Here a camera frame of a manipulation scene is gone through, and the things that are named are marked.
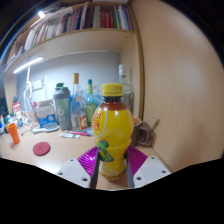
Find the wall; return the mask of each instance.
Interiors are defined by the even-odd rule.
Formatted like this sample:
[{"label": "wall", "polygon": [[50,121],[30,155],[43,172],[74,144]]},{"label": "wall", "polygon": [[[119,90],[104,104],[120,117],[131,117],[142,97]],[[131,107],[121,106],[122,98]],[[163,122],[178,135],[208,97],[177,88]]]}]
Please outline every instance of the wall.
[{"label": "wall", "polygon": [[[118,82],[118,52],[89,52],[71,54],[54,58],[30,68],[30,81],[34,82],[47,77],[47,88],[33,91],[32,101],[52,99],[56,84],[63,82],[64,86],[73,91],[73,73],[79,73],[79,84],[87,88],[88,79],[100,90],[103,83]],[[17,77],[17,96],[21,96],[26,84],[27,69]],[[23,98],[21,107],[24,110]]]},{"label": "wall", "polygon": [[156,117],[153,148],[172,171],[219,159],[224,147],[224,72],[211,43],[158,0],[132,0],[143,47],[144,120]]}]

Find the clear plastic bottle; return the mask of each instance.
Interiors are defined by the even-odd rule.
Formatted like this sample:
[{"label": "clear plastic bottle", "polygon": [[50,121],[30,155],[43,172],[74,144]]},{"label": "clear plastic bottle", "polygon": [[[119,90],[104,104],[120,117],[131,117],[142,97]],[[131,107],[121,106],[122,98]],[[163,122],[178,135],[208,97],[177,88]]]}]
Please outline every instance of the clear plastic bottle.
[{"label": "clear plastic bottle", "polygon": [[86,115],[87,115],[87,125],[88,127],[91,126],[91,120],[96,110],[96,103],[93,99],[93,88],[92,88],[92,79],[88,80],[88,97],[86,102]]},{"label": "clear plastic bottle", "polygon": [[123,97],[121,97],[121,101],[133,114],[133,87],[126,82],[125,66],[123,64],[119,65],[119,83],[123,85]]},{"label": "clear plastic bottle", "polygon": [[87,128],[86,104],[79,91],[79,73],[73,74],[73,96],[71,102],[71,120],[74,131]]}]

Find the red coaster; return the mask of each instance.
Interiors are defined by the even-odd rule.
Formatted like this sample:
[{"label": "red coaster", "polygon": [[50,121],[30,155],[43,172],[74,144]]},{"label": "red coaster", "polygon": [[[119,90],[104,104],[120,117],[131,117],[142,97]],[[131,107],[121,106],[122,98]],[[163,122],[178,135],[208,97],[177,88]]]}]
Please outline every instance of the red coaster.
[{"label": "red coaster", "polygon": [[49,152],[51,146],[47,142],[39,142],[33,147],[33,152],[37,156],[42,156]]}]

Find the bottle cap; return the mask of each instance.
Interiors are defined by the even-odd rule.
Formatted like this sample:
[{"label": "bottle cap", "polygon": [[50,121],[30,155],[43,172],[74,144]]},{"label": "bottle cap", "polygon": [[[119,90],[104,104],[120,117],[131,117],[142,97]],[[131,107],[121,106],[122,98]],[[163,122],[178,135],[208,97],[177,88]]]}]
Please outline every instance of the bottle cap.
[{"label": "bottle cap", "polygon": [[125,75],[125,66],[123,64],[119,65],[119,76],[126,76]]},{"label": "bottle cap", "polygon": [[63,87],[64,83],[57,83],[56,87]]},{"label": "bottle cap", "polygon": [[73,73],[73,84],[79,84],[79,73]]},{"label": "bottle cap", "polygon": [[102,96],[108,96],[108,97],[123,96],[123,85],[120,83],[103,84]]}]

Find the green cap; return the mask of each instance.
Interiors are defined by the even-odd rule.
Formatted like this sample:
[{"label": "green cap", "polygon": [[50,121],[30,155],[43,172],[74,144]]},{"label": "green cap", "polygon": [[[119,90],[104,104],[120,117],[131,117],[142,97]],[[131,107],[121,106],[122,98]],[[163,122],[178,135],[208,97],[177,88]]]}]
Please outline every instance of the green cap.
[{"label": "green cap", "polygon": [[56,87],[63,87],[64,83],[57,83]]}]

